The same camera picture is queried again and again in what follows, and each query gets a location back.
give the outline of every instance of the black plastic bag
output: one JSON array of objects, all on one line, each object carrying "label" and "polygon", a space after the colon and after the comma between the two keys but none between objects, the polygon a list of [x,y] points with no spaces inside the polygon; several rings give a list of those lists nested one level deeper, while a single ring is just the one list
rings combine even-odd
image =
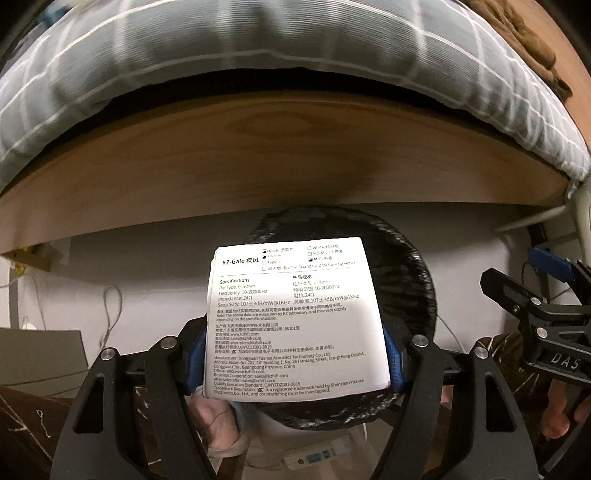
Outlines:
[{"label": "black plastic bag", "polygon": [[[431,275],[405,236],[381,218],[341,207],[293,207],[266,215],[246,243],[355,236],[363,242],[382,321],[404,322],[413,335],[422,333],[432,339],[437,306]],[[398,397],[386,388],[327,400],[255,406],[294,429],[334,430],[375,420]]]}]

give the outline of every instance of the mattress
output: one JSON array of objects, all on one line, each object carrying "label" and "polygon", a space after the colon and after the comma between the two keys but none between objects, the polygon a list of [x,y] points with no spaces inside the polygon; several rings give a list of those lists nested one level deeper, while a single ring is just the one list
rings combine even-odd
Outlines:
[{"label": "mattress", "polygon": [[0,190],[126,92],[217,70],[292,67],[415,90],[574,180],[589,174],[589,150],[564,106],[460,2],[97,0],[70,10],[0,78]]}]

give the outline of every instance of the metal bolt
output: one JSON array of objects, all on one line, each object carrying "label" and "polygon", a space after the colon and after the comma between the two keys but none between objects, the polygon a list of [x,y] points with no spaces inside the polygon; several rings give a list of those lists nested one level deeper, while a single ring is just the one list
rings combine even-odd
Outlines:
[{"label": "metal bolt", "polygon": [[484,347],[477,346],[474,349],[474,355],[476,355],[478,358],[482,358],[484,360],[485,358],[488,358],[488,350]]},{"label": "metal bolt", "polygon": [[177,344],[177,339],[175,337],[164,337],[160,340],[160,346],[162,348],[173,348]]},{"label": "metal bolt", "polygon": [[111,360],[115,356],[115,349],[114,348],[105,348],[100,353],[100,358],[102,360]]},{"label": "metal bolt", "polygon": [[536,328],[535,332],[537,333],[538,337],[540,337],[540,338],[547,338],[547,336],[548,336],[548,332],[546,331],[545,328],[542,328],[542,327]]},{"label": "metal bolt", "polygon": [[413,343],[419,348],[425,348],[429,344],[429,339],[424,335],[415,335]]}]

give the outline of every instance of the wooden bed frame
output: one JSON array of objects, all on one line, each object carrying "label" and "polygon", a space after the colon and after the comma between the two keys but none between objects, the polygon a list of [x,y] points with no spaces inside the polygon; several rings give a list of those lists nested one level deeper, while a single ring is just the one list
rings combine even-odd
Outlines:
[{"label": "wooden bed frame", "polygon": [[[555,48],[567,109],[591,139],[591,79],[533,0],[514,0]],[[139,113],[35,160],[0,196],[0,252],[139,223],[311,203],[557,206],[568,178],[510,138],[385,100],[260,93]]]}]

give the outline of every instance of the brown clothing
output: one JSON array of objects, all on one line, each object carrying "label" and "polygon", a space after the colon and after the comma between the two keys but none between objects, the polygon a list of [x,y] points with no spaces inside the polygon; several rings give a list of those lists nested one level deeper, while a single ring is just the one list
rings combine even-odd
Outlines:
[{"label": "brown clothing", "polygon": [[523,22],[508,0],[464,0],[466,5],[484,18],[495,31],[565,103],[573,91],[556,72],[556,54]]}]

